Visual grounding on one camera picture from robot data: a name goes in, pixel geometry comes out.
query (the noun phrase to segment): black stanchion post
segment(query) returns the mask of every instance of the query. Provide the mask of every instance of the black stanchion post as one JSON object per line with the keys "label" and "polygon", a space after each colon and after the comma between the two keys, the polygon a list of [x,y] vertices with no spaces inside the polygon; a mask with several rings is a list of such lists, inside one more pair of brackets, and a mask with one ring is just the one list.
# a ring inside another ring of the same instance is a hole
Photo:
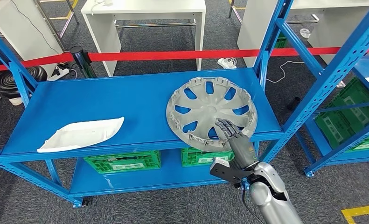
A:
{"label": "black stanchion post", "polygon": [[286,105],[286,108],[290,111],[294,111],[300,102],[301,98],[295,97],[289,104]]}
{"label": "black stanchion post", "polygon": [[91,60],[88,57],[88,52],[84,51],[80,46],[74,46],[70,49],[71,54],[73,55],[74,61],[78,65],[81,73],[85,78],[96,78],[94,70],[91,67]]}

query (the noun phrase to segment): red barrier tape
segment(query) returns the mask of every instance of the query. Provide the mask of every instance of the red barrier tape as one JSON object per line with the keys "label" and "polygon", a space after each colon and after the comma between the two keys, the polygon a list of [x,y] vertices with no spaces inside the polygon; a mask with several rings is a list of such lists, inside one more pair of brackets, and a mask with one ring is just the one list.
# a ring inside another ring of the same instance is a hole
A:
{"label": "red barrier tape", "polygon": [[[328,48],[308,48],[312,55],[336,54],[340,47]],[[195,58],[221,58],[221,57],[252,57],[257,56],[259,50],[203,50],[203,51],[164,51],[164,52],[122,52],[122,53],[89,53],[93,62],[97,61],[138,61],[138,60],[176,60]],[[274,49],[271,56],[297,56],[298,52],[294,48]],[[44,64],[54,64],[73,61],[70,53],[42,57],[27,61],[22,61],[26,68]],[[7,70],[4,65],[0,65],[0,71]]]}

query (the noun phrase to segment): white desk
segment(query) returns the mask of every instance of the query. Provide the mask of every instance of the white desk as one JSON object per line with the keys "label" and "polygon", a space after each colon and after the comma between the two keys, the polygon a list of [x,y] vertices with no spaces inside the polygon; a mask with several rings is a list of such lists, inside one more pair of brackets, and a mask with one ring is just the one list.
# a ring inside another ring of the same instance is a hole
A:
{"label": "white desk", "polygon": [[[10,0],[0,0],[0,32],[20,57],[23,60],[30,60],[56,55],[57,53],[48,46],[46,41],[53,49],[61,54],[61,47],[39,10],[36,8],[33,0],[13,1],[18,6],[19,11],[32,21],[46,39],[44,40],[43,36],[34,28],[29,20],[18,12],[15,5]],[[47,64],[42,67],[47,71],[50,77],[56,64]]]}
{"label": "white desk", "polygon": [[[114,20],[195,19],[195,50],[203,47],[204,0],[113,0],[111,6],[95,5],[94,0],[87,0],[81,13],[99,53],[121,50]],[[200,70],[201,59],[196,63]],[[117,61],[103,61],[103,64],[108,76],[113,76]]]}
{"label": "white desk", "polygon": [[[248,0],[238,37],[239,49],[260,49],[277,0]],[[313,47],[339,47],[369,10],[369,0],[295,0],[290,14],[323,13],[308,39]],[[329,63],[334,55],[322,58]],[[256,57],[244,58],[253,67]]]}

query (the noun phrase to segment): robotic arm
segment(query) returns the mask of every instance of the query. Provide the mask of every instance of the robotic arm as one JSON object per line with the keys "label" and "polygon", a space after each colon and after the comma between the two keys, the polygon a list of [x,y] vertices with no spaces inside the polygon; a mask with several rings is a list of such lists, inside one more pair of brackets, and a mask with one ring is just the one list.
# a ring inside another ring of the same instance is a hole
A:
{"label": "robotic arm", "polygon": [[210,174],[233,184],[242,184],[244,191],[246,180],[250,185],[251,198],[267,224],[302,224],[282,179],[270,164],[258,161],[249,138],[229,120],[217,118],[216,125],[228,139],[224,147],[232,149],[235,157],[229,163],[216,158]]}

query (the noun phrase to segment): white plug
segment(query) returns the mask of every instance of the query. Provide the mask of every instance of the white plug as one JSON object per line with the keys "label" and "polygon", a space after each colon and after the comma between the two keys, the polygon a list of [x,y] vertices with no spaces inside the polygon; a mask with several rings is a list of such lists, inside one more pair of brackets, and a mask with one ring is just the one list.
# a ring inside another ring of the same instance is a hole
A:
{"label": "white plug", "polygon": [[217,63],[224,69],[236,69],[237,60],[233,57],[220,58]]}

